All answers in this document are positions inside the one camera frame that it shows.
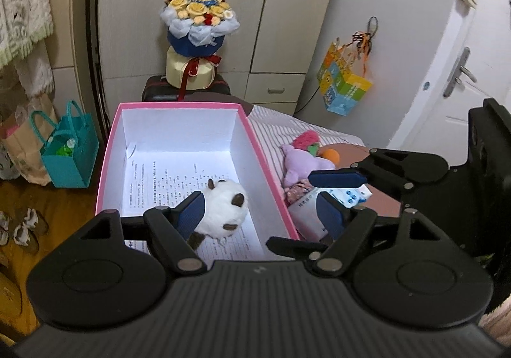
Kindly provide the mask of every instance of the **suitcase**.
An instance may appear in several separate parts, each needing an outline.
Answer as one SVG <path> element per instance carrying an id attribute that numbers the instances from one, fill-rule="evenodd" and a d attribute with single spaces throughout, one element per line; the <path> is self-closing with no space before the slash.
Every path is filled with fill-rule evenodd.
<path id="1" fill-rule="evenodd" d="M 187 90 L 186 94 L 196 92 L 213 92 L 231 95 L 229 84 L 220 74 L 215 76 L 214 81 L 207 89 Z M 152 76 L 147 79 L 146 87 L 142 93 L 142 101 L 177 101 L 179 89 L 167 83 L 165 76 Z"/>

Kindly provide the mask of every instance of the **pink yarn hair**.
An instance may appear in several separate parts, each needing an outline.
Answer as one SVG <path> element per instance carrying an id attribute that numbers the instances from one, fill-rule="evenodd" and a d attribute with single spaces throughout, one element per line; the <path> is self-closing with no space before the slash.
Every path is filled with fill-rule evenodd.
<path id="1" fill-rule="evenodd" d="M 319 143 L 319 135 L 314 131 L 303 132 L 292 143 L 296 149 L 306 151 L 310 145 Z"/>

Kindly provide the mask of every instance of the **teal bag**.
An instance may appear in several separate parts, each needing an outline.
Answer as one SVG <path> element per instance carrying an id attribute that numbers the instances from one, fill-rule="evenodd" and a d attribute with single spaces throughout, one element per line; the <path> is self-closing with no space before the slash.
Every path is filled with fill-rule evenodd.
<path id="1" fill-rule="evenodd" d="M 78 116 L 71 115 L 71 106 L 78 111 Z M 34 116 L 40 115 L 54 128 L 48 140 L 44 140 L 35 126 Z M 90 113 L 83 114 L 74 100 L 67 103 L 67 115 L 55 124 L 41 110 L 30 114 L 30 125 L 37 137 L 43 143 L 40 149 L 42 162 L 56 188 L 87 188 L 93 174 L 94 164 L 98 156 L 99 140 L 94 130 Z M 74 139 L 75 145 L 70 156 L 63 154 L 62 149 L 69 139 Z"/>

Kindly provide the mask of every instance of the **pink box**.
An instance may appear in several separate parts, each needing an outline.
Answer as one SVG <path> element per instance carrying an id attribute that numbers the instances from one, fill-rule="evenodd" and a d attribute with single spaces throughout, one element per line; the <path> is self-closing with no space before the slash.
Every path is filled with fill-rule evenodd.
<path id="1" fill-rule="evenodd" d="M 173 207 L 205 188 L 208 178 L 241 183 L 249 207 L 228 241 L 208 238 L 201 245 L 198 254 L 209 265 L 214 259 L 280 259 L 266 248 L 267 239 L 299 238 L 242 107 L 231 103 L 119 105 L 96 213 L 115 208 L 132 217 L 158 205 Z"/>

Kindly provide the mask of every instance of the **door handle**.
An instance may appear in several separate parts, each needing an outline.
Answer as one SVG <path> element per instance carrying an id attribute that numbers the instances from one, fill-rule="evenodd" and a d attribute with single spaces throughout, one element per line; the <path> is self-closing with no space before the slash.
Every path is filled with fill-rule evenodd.
<path id="1" fill-rule="evenodd" d="M 446 89 L 444 90 L 444 97 L 450 97 L 452 95 L 452 92 L 454 90 L 454 86 L 462 85 L 463 82 L 460 79 L 461 74 L 465 74 L 472 83 L 477 83 L 477 78 L 469 71 L 465 65 L 467 63 L 467 60 L 470 55 L 470 48 L 465 47 L 463 49 L 463 53 L 459 56 L 458 60 L 454 64 L 454 67 L 451 71 L 451 75 L 449 76 L 449 82 L 447 84 Z"/>
<path id="2" fill-rule="evenodd" d="M 472 83 L 477 83 L 477 79 L 476 77 L 470 72 L 467 70 L 466 67 L 464 66 L 459 66 L 459 69 L 460 71 L 465 74 L 470 80 L 472 80 Z"/>

